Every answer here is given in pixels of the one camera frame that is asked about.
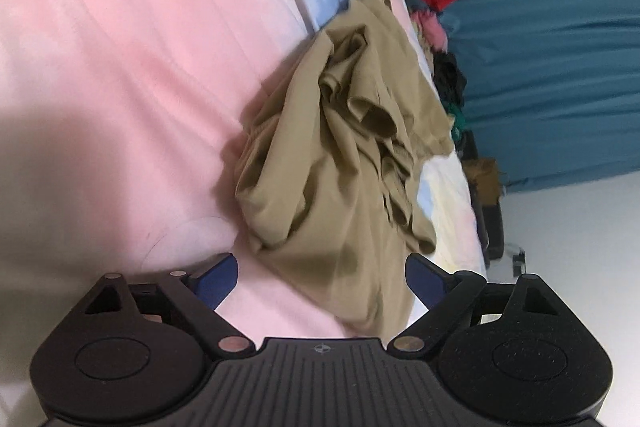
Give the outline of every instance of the bed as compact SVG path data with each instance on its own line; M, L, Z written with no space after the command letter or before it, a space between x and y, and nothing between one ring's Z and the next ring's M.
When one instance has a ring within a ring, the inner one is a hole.
M31 355L104 272L232 251L218 311L257 344L349 334L248 253L232 179L246 125L344 1L0 0L0 426L42 420ZM433 260L483 273L455 155L424 166L418 198Z

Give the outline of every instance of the white wall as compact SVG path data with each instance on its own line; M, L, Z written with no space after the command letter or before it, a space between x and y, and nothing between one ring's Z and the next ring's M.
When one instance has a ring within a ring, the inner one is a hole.
M640 172L512 194L505 236L609 353L613 387L598 419L640 425Z

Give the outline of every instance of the crumpled fabric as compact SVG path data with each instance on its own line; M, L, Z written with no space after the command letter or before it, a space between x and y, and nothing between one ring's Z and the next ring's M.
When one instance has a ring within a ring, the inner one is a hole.
M258 257L356 333L389 341L414 298L410 251L435 248L417 204L449 122L388 0L350 0L269 97L236 168Z
M436 51L447 51L447 34L440 25L438 17L434 12L430 10L416 10L410 13L410 18L419 40L424 40Z
M458 68L456 56L453 53L434 53L433 68L433 84L436 86L440 99L443 102L464 107L466 77Z

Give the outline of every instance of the teal fabric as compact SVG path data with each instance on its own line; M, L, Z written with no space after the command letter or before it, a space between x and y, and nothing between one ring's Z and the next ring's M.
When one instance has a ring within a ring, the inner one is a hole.
M447 114L450 114L454 118L453 126L451 127L451 139L454 144L459 144L462 140L462 133L466 131L466 118L462 113L462 110L454 103L442 102L444 110Z
M460 0L441 22L509 190L640 169L640 0Z

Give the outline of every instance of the metal screw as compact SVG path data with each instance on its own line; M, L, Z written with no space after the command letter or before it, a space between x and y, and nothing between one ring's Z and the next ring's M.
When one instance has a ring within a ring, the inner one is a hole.
M424 341L418 337L398 337L394 340L394 347L398 351L405 351L407 353L415 353L420 351L424 347Z
M251 346L249 339L238 337L237 335L225 337L218 343L218 347L228 353L239 353L240 351L247 349L249 346Z

